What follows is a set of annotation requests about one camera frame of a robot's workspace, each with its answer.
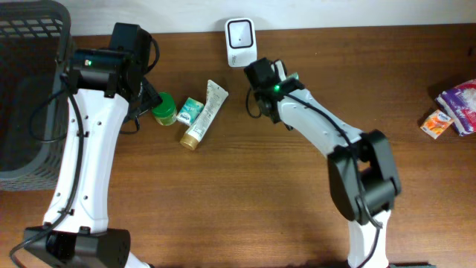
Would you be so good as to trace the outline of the green red snack bag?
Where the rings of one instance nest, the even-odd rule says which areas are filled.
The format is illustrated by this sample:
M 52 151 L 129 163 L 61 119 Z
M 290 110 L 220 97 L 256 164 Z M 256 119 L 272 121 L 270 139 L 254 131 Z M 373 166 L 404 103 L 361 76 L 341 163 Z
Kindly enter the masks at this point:
M 173 96 L 166 92 L 160 92 L 162 103 L 152 109 L 155 120 L 163 126 L 169 126 L 176 122 L 177 109 Z

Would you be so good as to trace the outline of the small teal tissue pack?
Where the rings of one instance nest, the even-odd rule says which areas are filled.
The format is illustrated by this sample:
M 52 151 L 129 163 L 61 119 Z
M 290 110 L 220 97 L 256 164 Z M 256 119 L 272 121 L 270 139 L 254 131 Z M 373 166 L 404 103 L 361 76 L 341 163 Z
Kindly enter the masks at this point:
M 191 126 L 204 109 L 204 106 L 205 105 L 203 103 L 192 98 L 188 98 L 177 114 L 177 121 Z

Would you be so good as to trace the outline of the white cream tube gold cap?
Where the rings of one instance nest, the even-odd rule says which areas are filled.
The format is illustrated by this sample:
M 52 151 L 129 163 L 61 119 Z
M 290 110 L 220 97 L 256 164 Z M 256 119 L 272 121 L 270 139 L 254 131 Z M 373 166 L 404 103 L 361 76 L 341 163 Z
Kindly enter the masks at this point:
M 189 150 L 198 147 L 228 96 L 228 92 L 220 85 L 208 80 L 205 107 L 181 138 L 181 145 Z

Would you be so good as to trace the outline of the red purple pad package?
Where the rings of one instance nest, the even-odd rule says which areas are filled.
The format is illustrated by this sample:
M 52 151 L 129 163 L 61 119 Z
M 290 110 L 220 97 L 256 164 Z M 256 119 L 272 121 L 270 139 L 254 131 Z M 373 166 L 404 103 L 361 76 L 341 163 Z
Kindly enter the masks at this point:
M 435 101 L 454 119 L 458 135 L 475 133 L 475 79 L 443 91 Z

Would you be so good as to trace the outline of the small orange tissue pack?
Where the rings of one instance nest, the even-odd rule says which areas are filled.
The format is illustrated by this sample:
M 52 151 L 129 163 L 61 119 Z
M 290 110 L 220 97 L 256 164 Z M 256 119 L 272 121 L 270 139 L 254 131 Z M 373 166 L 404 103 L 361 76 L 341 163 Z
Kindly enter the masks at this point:
M 423 121 L 420 129 L 433 139 L 437 139 L 453 122 L 453 118 L 437 109 Z

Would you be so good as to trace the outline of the teal snack packet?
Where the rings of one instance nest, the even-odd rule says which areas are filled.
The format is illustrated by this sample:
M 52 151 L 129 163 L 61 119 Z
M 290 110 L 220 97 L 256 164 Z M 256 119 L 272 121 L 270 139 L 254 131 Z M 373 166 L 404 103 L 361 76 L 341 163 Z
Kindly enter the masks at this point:
M 292 73 L 292 74 L 290 74 L 290 75 L 287 76 L 287 79 L 292 79 L 292 78 L 298 80 L 298 79 L 299 79 L 298 73 L 295 72 L 295 73 Z

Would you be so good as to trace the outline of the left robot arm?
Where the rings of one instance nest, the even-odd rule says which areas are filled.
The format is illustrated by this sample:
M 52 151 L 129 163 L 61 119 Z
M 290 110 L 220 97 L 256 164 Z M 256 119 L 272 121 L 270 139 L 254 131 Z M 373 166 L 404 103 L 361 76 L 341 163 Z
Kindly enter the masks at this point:
M 51 267 L 143 267 L 125 229 L 109 227 L 108 189 L 123 124 L 160 103 L 145 81 L 160 57 L 152 36 L 117 23 L 106 48 L 78 49 L 60 75 L 68 127 L 59 179 L 42 225 L 20 248 Z

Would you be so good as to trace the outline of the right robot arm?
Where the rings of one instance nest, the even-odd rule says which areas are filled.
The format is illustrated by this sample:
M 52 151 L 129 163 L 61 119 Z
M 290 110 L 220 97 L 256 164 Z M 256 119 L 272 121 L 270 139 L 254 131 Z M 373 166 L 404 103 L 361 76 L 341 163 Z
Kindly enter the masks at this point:
M 402 185 L 384 133 L 333 115 L 280 60 L 262 58 L 244 72 L 260 114 L 297 130 L 326 157 L 330 196 L 349 226 L 347 266 L 391 267 L 387 224 Z

